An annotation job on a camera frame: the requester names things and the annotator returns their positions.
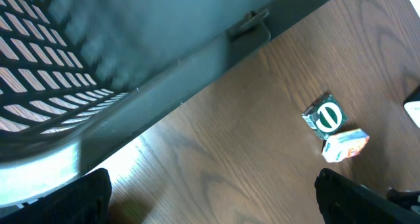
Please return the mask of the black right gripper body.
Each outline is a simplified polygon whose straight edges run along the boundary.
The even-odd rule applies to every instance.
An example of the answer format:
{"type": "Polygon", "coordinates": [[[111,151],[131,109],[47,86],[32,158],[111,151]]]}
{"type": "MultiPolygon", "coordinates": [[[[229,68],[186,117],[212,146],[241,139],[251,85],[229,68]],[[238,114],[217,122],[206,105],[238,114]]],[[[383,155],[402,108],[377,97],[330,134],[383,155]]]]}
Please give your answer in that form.
{"type": "Polygon", "coordinates": [[[419,214],[419,191],[397,191],[389,188],[387,200],[399,205],[403,209],[419,214]]]}

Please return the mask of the round clear packaged item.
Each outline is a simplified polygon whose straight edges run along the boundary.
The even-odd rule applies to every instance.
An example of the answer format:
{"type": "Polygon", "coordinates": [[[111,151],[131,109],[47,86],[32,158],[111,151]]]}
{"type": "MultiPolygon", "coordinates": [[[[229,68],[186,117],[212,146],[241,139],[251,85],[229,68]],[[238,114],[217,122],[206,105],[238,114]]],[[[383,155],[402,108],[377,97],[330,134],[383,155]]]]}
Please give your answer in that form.
{"type": "Polygon", "coordinates": [[[328,92],[316,99],[301,116],[321,140],[327,140],[348,120],[335,97],[328,92]]]}

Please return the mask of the orange tissue pack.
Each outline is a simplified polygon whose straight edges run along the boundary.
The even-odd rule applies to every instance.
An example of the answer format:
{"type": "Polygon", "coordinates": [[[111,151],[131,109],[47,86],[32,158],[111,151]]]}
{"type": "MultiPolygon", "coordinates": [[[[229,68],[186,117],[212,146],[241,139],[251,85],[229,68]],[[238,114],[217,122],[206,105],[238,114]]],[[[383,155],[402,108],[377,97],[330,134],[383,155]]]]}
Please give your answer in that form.
{"type": "Polygon", "coordinates": [[[362,129],[337,133],[328,137],[321,155],[328,163],[341,162],[344,159],[359,155],[370,136],[362,129]]]}

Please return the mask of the dark grey plastic basket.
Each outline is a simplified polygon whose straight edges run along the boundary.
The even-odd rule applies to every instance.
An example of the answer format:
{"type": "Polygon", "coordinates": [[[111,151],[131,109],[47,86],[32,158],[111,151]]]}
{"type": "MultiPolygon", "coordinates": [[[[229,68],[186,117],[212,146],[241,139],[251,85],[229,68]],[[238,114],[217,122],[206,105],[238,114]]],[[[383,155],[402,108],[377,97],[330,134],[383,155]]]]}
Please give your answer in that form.
{"type": "Polygon", "coordinates": [[[1,206],[63,187],[329,0],[1,0],[1,206]]]}

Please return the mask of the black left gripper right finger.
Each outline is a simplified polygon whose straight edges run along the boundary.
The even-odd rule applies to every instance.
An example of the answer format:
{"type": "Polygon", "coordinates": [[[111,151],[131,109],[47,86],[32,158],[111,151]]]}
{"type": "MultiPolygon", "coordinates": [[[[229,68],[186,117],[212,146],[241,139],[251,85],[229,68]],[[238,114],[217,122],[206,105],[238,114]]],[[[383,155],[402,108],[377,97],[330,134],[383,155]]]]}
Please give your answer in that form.
{"type": "Polygon", "coordinates": [[[419,214],[403,209],[371,189],[324,168],[314,186],[325,223],[419,224],[419,214]]]}

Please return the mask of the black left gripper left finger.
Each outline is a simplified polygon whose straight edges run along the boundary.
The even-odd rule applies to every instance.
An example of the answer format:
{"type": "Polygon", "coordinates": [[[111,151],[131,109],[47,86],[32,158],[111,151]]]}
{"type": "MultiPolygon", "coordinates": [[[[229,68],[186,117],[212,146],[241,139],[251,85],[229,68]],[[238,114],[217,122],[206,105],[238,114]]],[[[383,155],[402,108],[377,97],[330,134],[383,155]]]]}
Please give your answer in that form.
{"type": "Polygon", "coordinates": [[[112,185],[107,169],[97,169],[1,218],[1,224],[106,224],[112,185]]]}

